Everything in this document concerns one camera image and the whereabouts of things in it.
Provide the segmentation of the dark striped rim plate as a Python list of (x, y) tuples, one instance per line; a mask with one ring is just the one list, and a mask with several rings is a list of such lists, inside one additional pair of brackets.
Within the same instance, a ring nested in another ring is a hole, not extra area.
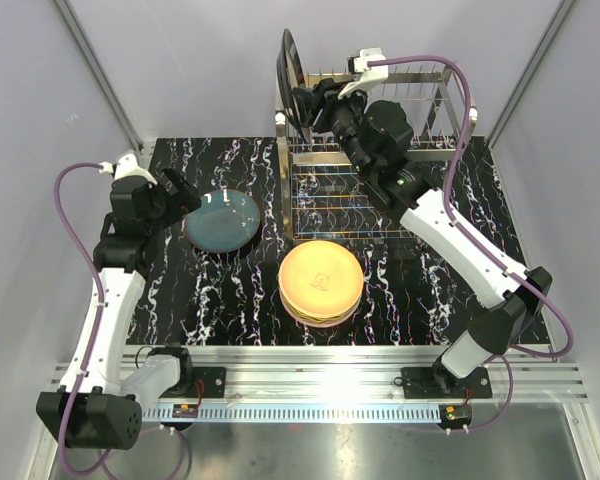
[(292, 90), (306, 86), (304, 70), (298, 54), (294, 37), (288, 28), (282, 32), (281, 45), (276, 60), (276, 77), (282, 101), (283, 112), (289, 124), (295, 129), (301, 141), (311, 143), (311, 125), (300, 125), (294, 113)]

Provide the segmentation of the blue glazed plate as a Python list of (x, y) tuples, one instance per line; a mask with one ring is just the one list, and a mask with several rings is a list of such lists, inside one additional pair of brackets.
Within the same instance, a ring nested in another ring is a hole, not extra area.
[(189, 242), (208, 253), (229, 253), (251, 242), (261, 227), (257, 203), (244, 192), (219, 189), (204, 194), (201, 206), (189, 213), (184, 233)]

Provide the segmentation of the yellow plate with drawing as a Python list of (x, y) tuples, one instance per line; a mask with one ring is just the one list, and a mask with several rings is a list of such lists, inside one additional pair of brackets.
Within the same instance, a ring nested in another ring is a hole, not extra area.
[(280, 292), (293, 299), (309, 295), (362, 296), (364, 273), (360, 262), (345, 247), (312, 240), (294, 247), (283, 259)]

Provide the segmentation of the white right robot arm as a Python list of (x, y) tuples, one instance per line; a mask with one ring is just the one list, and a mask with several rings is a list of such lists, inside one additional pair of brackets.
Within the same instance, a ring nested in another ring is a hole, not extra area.
[(434, 388), (455, 397), (476, 368), (504, 354), (534, 322), (542, 308), (538, 296), (552, 277), (509, 257), (446, 205), (443, 190), (408, 156), (413, 129), (399, 103), (370, 102), (361, 90), (347, 93), (347, 86), (325, 79), (311, 89), (290, 88), (285, 111), (305, 139), (332, 134), (373, 207), (432, 247), (483, 306), (432, 365)]

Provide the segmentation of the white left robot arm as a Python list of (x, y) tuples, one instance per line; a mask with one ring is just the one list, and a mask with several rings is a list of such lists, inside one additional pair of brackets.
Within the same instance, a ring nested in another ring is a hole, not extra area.
[(195, 385), (190, 354), (181, 346), (156, 347), (127, 379), (120, 368), (127, 333), (158, 254), (160, 234), (200, 205), (197, 192), (172, 170), (169, 193), (146, 169), (103, 163), (113, 177), (111, 210), (100, 240), (83, 256), (93, 287), (70, 365), (54, 392), (43, 392), (36, 413), (64, 448), (128, 450), (142, 415), (163, 394), (189, 394)]

